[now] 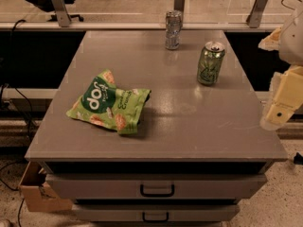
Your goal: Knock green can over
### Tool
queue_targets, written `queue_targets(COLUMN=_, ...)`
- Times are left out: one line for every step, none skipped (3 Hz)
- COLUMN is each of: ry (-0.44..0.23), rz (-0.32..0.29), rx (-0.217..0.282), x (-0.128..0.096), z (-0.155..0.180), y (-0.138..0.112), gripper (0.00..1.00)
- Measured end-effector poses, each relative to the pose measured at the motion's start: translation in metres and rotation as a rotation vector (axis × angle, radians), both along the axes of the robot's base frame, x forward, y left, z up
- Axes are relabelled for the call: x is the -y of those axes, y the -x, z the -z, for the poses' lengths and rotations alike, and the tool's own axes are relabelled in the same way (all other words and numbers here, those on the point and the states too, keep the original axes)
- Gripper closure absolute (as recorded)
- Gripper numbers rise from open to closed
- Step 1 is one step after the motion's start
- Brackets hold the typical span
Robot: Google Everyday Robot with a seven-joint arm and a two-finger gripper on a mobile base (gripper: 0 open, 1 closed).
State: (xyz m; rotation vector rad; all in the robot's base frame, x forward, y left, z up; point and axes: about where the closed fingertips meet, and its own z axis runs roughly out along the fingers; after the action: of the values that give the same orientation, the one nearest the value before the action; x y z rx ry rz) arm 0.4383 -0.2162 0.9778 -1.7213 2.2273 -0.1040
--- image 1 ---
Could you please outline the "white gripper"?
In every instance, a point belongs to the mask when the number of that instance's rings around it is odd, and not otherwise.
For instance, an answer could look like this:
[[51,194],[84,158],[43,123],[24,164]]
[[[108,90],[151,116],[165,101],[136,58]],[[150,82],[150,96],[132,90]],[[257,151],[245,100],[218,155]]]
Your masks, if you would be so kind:
[[293,64],[284,73],[274,72],[270,95],[259,122],[265,130],[276,131],[303,105],[303,3],[285,21],[282,29],[278,27],[262,39],[258,48],[279,50],[279,57]]

